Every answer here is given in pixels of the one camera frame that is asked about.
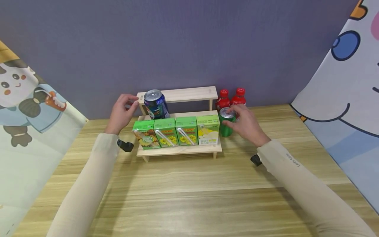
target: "wooden table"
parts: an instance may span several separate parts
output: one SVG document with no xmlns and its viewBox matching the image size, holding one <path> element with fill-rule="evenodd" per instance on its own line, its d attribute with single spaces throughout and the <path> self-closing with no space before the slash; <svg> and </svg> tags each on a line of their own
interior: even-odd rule
<svg viewBox="0 0 379 237">
<path fill-rule="evenodd" d="M 379 234 L 379 217 L 288 105 L 252 108 L 263 130 L 344 199 Z M 135 141 L 132 121 L 120 137 Z M 41 237 L 84 167 L 107 120 L 89 121 L 14 234 Z M 151 157 L 120 151 L 88 236 L 312 236 L 315 229 L 233 134 L 223 153 Z"/>
</svg>

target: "can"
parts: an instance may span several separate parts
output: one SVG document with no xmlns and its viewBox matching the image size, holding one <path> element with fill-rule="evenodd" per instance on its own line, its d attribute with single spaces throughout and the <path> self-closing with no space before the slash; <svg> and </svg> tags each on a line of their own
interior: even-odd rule
<svg viewBox="0 0 379 237">
<path fill-rule="evenodd" d="M 230 113 L 227 113 L 226 111 L 230 109 L 229 107 L 224 107 L 220 109 L 219 118 L 220 118 L 220 134 L 223 137 L 228 137 L 233 133 L 233 129 L 229 128 L 228 126 L 224 125 L 222 121 L 227 120 L 230 122 L 236 121 L 236 113 L 234 111 L 231 111 Z"/>
<path fill-rule="evenodd" d="M 160 90 L 153 89 L 145 93 L 144 103 L 151 119 L 169 118 L 166 99 Z"/>
</svg>

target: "red plastic bottle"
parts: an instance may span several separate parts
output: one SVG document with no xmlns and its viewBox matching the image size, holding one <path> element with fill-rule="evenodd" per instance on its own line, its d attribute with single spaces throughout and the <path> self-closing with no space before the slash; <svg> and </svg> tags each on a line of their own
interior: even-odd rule
<svg viewBox="0 0 379 237">
<path fill-rule="evenodd" d="M 222 89 L 220 91 L 220 97 L 216 101 L 216 109 L 220 111 L 220 109 L 224 107 L 230 107 L 230 100 L 228 98 L 229 91 L 227 89 Z"/>
<path fill-rule="evenodd" d="M 245 89 L 244 88 L 237 88 L 236 95 L 232 98 L 231 104 L 232 105 L 237 105 L 237 104 L 246 105 Z"/>
</svg>

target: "shelf board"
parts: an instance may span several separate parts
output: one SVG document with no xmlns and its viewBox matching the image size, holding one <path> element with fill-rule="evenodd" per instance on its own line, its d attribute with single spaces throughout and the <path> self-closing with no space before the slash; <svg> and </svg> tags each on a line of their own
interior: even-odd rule
<svg viewBox="0 0 379 237">
<path fill-rule="evenodd" d="M 141 145 L 138 147 L 137 156 L 159 156 L 159 155 L 183 155 L 197 153 L 222 152 L 220 137 L 217 145 L 206 146 L 176 146 L 172 148 L 160 148 L 144 150 Z"/>
<path fill-rule="evenodd" d="M 188 117 L 188 116 L 203 116 L 203 115 L 216 115 L 217 111 L 199 111 L 199 112 L 189 112 L 189 113 L 172 113 L 171 118 L 177 117 Z M 150 117 L 140 116 L 139 121 L 150 120 Z M 173 148 L 160 148 L 144 150 L 141 145 L 138 146 L 137 156 L 149 157 L 149 156 L 159 156 L 159 155 L 179 155 L 179 154 L 197 154 L 197 153 L 216 153 L 222 152 L 220 137 L 218 138 L 217 145 L 206 145 L 206 146 L 176 146 Z"/>
<path fill-rule="evenodd" d="M 146 92 L 139 92 L 137 97 L 138 102 L 144 104 L 144 95 Z M 200 100 L 215 100 L 218 98 L 215 86 L 174 89 L 162 91 L 166 99 L 166 103 L 200 101 Z"/>
<path fill-rule="evenodd" d="M 203 116 L 203 115 L 217 115 L 217 110 L 207 110 L 207 111 L 199 111 L 199 112 L 186 112 L 186 113 L 171 113 L 171 118 L 177 117 L 189 117 L 189 116 Z M 142 115 L 138 117 L 138 121 L 143 120 L 151 120 L 149 115 Z"/>
</svg>

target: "cartoon face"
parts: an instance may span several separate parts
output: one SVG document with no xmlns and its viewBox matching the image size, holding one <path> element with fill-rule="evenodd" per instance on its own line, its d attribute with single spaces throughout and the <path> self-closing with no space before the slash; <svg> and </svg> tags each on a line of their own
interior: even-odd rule
<svg viewBox="0 0 379 237">
<path fill-rule="evenodd" d="M 0 106 L 10 108 L 25 100 L 38 86 L 38 79 L 29 68 L 0 64 Z"/>
<path fill-rule="evenodd" d="M 320 122 L 340 119 L 379 135 L 379 20 L 375 15 L 377 12 L 368 11 L 360 21 L 348 20 L 309 84 L 292 103 L 299 113 Z"/>
</svg>

